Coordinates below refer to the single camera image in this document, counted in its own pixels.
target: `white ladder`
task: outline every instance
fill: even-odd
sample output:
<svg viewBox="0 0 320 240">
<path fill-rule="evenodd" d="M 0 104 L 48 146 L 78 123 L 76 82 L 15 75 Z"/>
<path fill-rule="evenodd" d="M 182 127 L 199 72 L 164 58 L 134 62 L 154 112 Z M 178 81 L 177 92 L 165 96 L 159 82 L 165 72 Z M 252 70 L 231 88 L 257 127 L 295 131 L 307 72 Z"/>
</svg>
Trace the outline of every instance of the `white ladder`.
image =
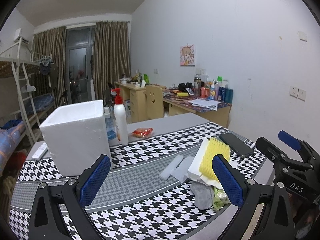
<svg viewBox="0 0 320 240">
<path fill-rule="evenodd" d="M 20 65 L 22 65 L 22 69 L 23 69 L 23 73 L 24 73 L 24 78 L 20 78 Z M 20 64 L 19 60 L 17 62 L 17 69 L 15 69 L 14 63 L 11 63 L 11 68 L 12 68 L 12 72 L 13 72 L 13 76 L 17 85 L 17 91 L 18 91 L 18 100 L 19 100 L 19 106 L 21 109 L 21 117 L 23 120 L 23 123 L 26 126 L 26 134 L 28 136 L 29 139 L 29 143 L 31 146 L 34 145 L 34 143 L 36 143 L 39 139 L 39 137 L 41 136 L 41 133 L 39 132 L 38 135 L 34 134 L 33 130 L 32 130 L 32 126 L 30 124 L 30 122 L 36 118 L 36 121 L 38 123 L 38 125 L 40 126 L 40 121 L 36 112 L 36 108 L 35 105 L 33 103 L 33 97 L 32 97 L 32 92 L 29 92 L 29 96 L 26 98 L 22 98 L 22 94 L 21 94 L 21 87 L 20 87 L 20 81 L 25 81 L 24 85 L 30 85 L 29 83 L 29 77 L 27 75 L 27 71 L 26 71 L 26 67 L 24 65 L 24 63 Z M 30 99 L 31 101 L 31 105 L 32 105 L 32 109 L 33 109 L 33 115 L 28 118 L 27 113 L 26 113 L 26 109 L 24 107 L 24 101 Z"/>
</svg>

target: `green bottle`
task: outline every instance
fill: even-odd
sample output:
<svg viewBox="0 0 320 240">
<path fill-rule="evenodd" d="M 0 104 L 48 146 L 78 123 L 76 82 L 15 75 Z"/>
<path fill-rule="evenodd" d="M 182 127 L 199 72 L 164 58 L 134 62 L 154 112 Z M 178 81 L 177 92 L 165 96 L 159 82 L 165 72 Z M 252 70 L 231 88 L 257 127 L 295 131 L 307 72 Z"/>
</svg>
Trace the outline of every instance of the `green bottle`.
<svg viewBox="0 0 320 240">
<path fill-rule="evenodd" d="M 147 84 L 149 84 L 149 77 L 147 74 L 143 74 L 144 75 L 144 80 Z"/>
</svg>

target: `balcony door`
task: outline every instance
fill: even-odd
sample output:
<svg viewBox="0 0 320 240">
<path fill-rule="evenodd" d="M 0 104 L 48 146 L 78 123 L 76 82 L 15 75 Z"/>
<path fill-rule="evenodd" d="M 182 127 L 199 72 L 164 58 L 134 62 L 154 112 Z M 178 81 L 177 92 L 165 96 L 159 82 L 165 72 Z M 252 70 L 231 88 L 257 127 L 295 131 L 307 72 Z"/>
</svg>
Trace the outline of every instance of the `balcony door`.
<svg viewBox="0 0 320 240">
<path fill-rule="evenodd" d="M 68 101 L 91 101 L 94 26 L 67 30 L 66 85 Z"/>
</svg>

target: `desk drawer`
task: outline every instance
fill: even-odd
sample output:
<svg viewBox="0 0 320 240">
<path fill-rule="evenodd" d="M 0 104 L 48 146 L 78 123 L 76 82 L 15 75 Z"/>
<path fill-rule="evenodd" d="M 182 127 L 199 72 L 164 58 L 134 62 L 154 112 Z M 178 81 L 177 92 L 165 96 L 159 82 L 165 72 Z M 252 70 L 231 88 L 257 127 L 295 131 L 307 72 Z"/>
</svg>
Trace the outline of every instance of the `desk drawer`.
<svg viewBox="0 0 320 240">
<path fill-rule="evenodd" d="M 185 110 L 183 108 L 177 107 L 173 104 L 169 104 L 169 116 L 174 116 L 177 114 L 186 114 L 190 113 L 191 111 Z"/>
<path fill-rule="evenodd" d="M 138 102 L 130 100 L 130 109 L 137 113 L 138 112 Z"/>
<path fill-rule="evenodd" d="M 139 116 L 138 116 L 138 111 L 136 109 L 133 109 L 131 107 L 131 121 L 134 122 L 139 122 Z"/>
<path fill-rule="evenodd" d="M 134 102 L 135 104 L 138 104 L 138 97 L 136 91 L 130 90 L 130 101 Z"/>
</svg>

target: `bunk bed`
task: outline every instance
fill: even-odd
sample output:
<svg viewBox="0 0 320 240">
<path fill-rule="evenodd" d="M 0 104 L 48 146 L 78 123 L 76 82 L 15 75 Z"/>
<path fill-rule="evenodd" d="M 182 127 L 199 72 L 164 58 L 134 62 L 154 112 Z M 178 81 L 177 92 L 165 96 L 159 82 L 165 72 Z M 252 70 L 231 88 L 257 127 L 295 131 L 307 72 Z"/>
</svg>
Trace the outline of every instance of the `bunk bed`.
<svg viewBox="0 0 320 240">
<path fill-rule="evenodd" d="M 3 120 L 3 122 L 10 119 L 14 119 L 14 121 L 16 122 L 18 122 L 18 120 L 21 121 L 17 124 L 17 126 L 14 129 L 11 128 L 16 132 L 14 140 L 12 139 L 13 137 L 10 134 L 10 131 L 12 130 L 6 131 L 8 133 L 7 143 L 10 143 L 9 149 L 11 149 L 12 152 L 25 135 L 28 136 L 29 143 L 31 146 L 33 146 L 34 143 L 38 141 L 39 137 L 41 136 L 41 132 L 39 129 L 37 129 L 37 132 L 35 132 L 35 130 L 33 130 L 32 127 L 36 123 L 40 125 L 39 120 L 42 119 L 50 109 L 55 108 L 55 98 L 53 96 L 53 93 L 50 93 L 50 95 L 48 95 L 51 99 L 47 99 L 45 105 L 39 106 L 37 104 L 35 105 L 35 102 L 39 97 L 33 98 L 32 92 L 26 89 L 27 86 L 31 87 L 29 82 L 30 74 L 37 71 L 39 69 L 40 63 L 42 63 L 42 60 L 46 59 L 47 57 L 36 52 L 31 52 L 30 49 L 27 47 L 27 49 L 31 53 L 31 59 L 30 61 L 21 60 L 20 49 L 23 45 L 22 40 L 23 39 L 20 38 L 18 42 L 14 43 L 8 49 L 0 53 L 0 79 L 14 77 L 17 86 L 18 101 L 20 107 L 18 111 L 7 114 L 4 117 L 0 117 L 0 120 Z M 1 57 L 5 52 L 13 48 L 14 46 L 18 46 L 17 58 Z M 6 159 L 6 157 L 10 157 L 9 155 L 11 155 L 12 153 L 0 153 L 2 153 L 0 154 L 1 170 L 1 155 Z"/>
</svg>

